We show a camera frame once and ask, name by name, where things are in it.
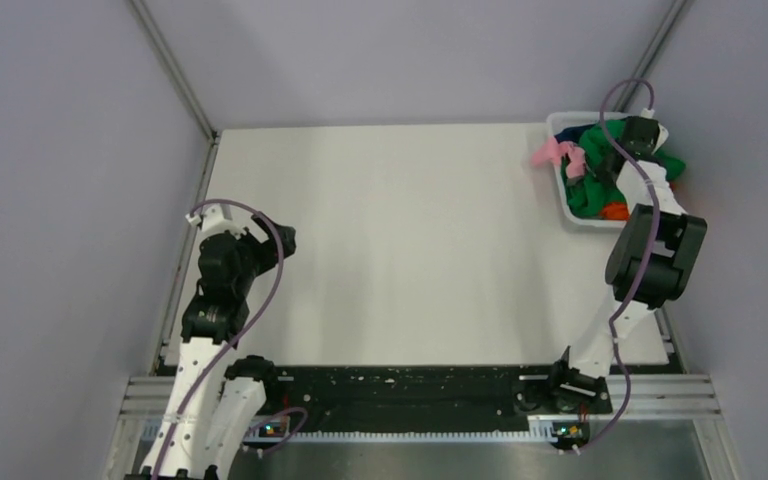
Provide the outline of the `orange t shirt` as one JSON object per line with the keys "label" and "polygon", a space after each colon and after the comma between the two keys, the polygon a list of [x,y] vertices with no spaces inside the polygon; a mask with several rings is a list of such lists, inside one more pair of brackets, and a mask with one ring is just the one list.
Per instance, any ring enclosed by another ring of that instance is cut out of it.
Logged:
{"label": "orange t shirt", "polygon": [[600,210],[599,218],[604,221],[626,222],[630,218],[630,211],[623,202],[611,202]]}

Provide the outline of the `green t shirt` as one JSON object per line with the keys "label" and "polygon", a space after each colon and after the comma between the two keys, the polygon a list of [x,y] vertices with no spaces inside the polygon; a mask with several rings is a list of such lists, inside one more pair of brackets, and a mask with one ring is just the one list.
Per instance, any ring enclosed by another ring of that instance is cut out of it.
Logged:
{"label": "green t shirt", "polygon": [[601,127],[593,124],[580,139],[578,144],[586,152],[587,171],[584,177],[568,180],[564,171],[567,160],[563,159],[562,179],[565,182],[567,205],[571,213],[583,219],[599,218],[600,210],[611,202],[623,202],[627,205],[625,197],[616,187],[605,187],[594,175],[595,169],[602,163],[606,156],[615,150],[606,140]]}

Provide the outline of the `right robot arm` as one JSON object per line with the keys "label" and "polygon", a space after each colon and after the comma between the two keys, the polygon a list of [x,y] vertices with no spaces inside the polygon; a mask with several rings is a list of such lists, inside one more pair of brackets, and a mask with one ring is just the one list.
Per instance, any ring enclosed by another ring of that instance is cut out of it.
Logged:
{"label": "right robot arm", "polygon": [[650,113],[623,118],[617,135],[599,126],[610,150],[598,180],[618,190],[629,209],[605,267],[605,301],[550,370],[546,397],[562,413],[607,410],[607,377],[624,365],[620,345],[637,325],[685,291],[707,234],[706,221],[675,197],[658,153],[667,130]]}

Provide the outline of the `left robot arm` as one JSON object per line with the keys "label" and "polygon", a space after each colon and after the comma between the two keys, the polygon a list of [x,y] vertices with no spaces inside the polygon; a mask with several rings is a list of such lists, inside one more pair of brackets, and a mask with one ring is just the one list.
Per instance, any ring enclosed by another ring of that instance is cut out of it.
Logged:
{"label": "left robot arm", "polygon": [[253,420],[281,397],[273,363],[237,348],[278,291],[295,229],[230,199],[205,200],[186,219],[202,236],[199,277],[172,391],[135,479],[226,478]]}

